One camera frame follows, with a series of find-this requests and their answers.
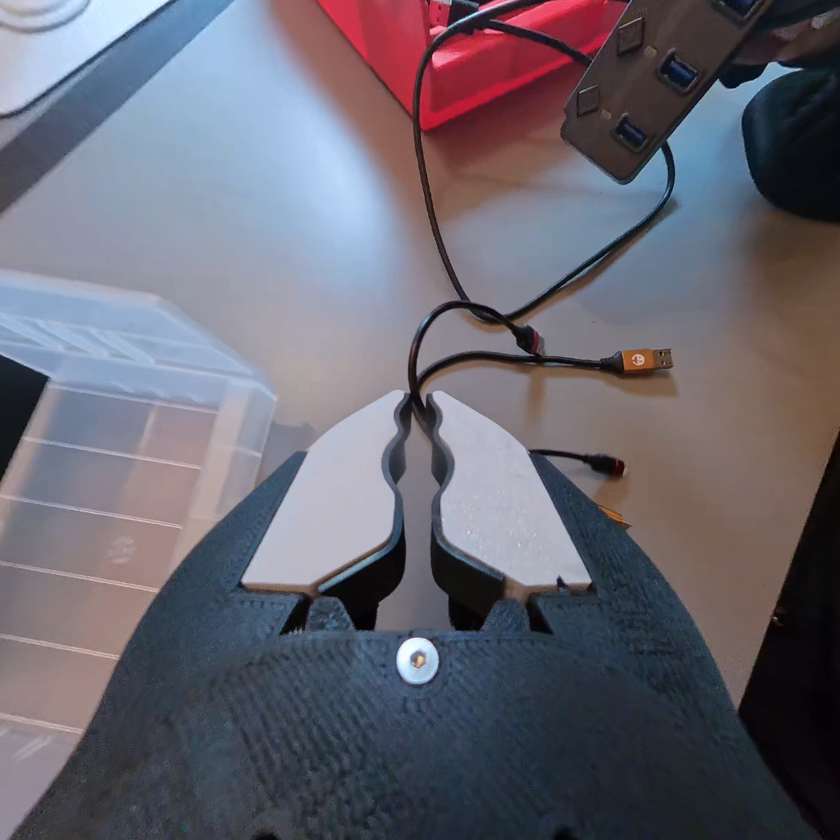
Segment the black cable red usb plug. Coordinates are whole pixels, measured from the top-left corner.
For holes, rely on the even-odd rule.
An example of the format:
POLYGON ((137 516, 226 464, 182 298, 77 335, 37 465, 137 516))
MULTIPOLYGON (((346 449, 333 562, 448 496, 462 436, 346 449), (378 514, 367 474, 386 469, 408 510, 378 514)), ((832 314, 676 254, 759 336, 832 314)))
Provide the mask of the black cable red usb plug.
POLYGON ((543 337, 528 324, 516 324, 509 316, 482 303, 462 300, 447 301, 432 310, 420 322, 414 333, 407 358, 408 393, 411 399, 413 414, 428 437, 432 435, 433 423, 429 419, 428 409, 422 397, 422 388, 427 380, 437 373, 457 364, 479 361, 518 366, 560 366, 584 371, 621 373, 617 355, 603 360, 583 360, 566 356, 547 355, 544 351, 543 337), (491 326, 502 327, 509 331, 520 350, 520 354, 490 351, 456 353, 431 364, 424 371, 419 371, 417 368, 418 355, 427 331, 438 318, 447 312, 456 310, 465 310, 471 314, 483 316, 489 320, 491 326))

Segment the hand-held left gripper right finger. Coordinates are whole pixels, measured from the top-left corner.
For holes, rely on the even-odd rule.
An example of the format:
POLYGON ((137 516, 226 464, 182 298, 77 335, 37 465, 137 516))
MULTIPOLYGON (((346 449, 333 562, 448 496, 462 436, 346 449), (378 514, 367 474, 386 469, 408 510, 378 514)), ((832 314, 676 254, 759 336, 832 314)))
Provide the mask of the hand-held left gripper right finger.
POLYGON ((525 446, 467 404, 427 399, 438 490, 434 581, 454 629, 480 629, 500 601, 589 592, 592 577, 525 446))

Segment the red plastic bin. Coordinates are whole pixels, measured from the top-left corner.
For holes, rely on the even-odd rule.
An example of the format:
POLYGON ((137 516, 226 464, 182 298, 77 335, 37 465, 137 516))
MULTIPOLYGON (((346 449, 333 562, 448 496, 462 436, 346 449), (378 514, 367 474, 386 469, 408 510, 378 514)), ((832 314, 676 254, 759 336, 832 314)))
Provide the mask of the red plastic bin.
MULTIPOLYGON (((441 3, 319 1, 318 5, 412 113, 419 61, 444 29, 441 3)), ((547 2, 502 19, 591 55, 603 46, 623 10, 619 2, 547 2)), ((424 74, 421 127, 435 129, 571 63, 571 58, 549 47, 509 35, 485 31, 457 36, 435 51, 424 74)))

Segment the instruction sheet on stand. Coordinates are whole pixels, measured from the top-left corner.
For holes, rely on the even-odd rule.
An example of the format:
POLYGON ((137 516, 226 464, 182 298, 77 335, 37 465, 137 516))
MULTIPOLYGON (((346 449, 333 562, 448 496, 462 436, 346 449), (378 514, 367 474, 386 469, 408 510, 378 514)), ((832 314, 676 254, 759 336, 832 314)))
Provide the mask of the instruction sheet on stand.
POLYGON ((167 4, 2 1, 2 118, 26 110, 167 4))

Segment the clear plastic bin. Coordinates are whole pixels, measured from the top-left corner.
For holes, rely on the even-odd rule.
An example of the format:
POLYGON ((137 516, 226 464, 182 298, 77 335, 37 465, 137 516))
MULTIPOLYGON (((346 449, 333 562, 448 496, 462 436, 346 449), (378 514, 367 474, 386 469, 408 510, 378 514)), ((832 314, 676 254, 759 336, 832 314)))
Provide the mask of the clear plastic bin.
POLYGON ((2 838, 49 787, 126 643, 253 489, 277 396, 160 297, 2 270, 2 362, 35 375, 2 438, 2 838))

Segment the black bin divider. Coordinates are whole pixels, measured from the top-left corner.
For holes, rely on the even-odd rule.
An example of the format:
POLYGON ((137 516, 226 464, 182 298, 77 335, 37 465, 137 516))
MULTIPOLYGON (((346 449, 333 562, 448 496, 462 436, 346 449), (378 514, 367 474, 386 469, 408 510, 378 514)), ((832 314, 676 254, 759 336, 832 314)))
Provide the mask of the black bin divider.
POLYGON ((18 444, 43 395, 49 377, 1 356, 1 477, 12 462, 18 444))

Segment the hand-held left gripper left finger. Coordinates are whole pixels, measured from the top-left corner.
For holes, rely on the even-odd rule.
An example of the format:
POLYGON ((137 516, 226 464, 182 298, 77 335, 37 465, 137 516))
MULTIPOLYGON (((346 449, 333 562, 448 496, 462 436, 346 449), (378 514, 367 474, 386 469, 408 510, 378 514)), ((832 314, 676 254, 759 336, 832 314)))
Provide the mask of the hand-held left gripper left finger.
POLYGON ((391 391, 332 426, 299 466, 240 579, 249 592, 339 600, 356 628, 406 563, 403 498, 407 394, 391 391))

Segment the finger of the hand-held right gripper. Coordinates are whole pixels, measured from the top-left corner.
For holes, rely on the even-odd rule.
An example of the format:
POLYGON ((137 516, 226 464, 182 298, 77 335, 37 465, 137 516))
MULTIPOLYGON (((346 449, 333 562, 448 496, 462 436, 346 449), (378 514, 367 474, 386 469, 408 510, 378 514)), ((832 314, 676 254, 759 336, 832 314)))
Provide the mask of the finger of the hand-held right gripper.
POLYGON ((733 54, 736 65, 803 67, 839 49, 838 1, 771 2, 733 54))

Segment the black textured pad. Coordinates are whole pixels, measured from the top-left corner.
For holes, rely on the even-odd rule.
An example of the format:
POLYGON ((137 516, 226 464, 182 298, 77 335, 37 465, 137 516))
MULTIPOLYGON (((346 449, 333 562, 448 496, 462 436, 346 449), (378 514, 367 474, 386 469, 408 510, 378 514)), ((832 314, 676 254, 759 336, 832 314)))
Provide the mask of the black textured pad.
POLYGON ((816 222, 839 221, 839 76, 803 69, 773 80, 748 103, 742 137, 759 193, 816 222))

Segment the black cable orange usb plug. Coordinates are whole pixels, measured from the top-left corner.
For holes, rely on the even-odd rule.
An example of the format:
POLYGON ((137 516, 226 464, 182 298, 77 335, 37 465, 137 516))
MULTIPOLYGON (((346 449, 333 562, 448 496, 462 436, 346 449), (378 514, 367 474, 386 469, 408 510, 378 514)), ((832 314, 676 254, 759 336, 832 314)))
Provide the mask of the black cable orange usb plug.
MULTIPOLYGON (((430 364, 422 371, 417 370, 417 358, 413 353, 409 356, 407 373, 411 407, 413 414, 426 436, 431 436, 432 420, 430 410, 426 407, 422 396, 425 384, 436 375, 447 369, 479 362, 502 364, 517 367, 556 367, 581 371, 593 371, 619 377, 636 375, 652 375, 669 371, 673 368, 673 356, 670 349, 639 349, 625 350, 614 353, 600 360, 585 360, 568 356, 533 356, 499 353, 495 351, 466 351, 454 353, 442 360, 430 364)), ((567 450, 551 448, 532 448, 531 455, 545 458, 573 460, 586 465, 598 476, 609 480, 621 480, 627 474, 624 461, 606 454, 579 454, 567 450)))

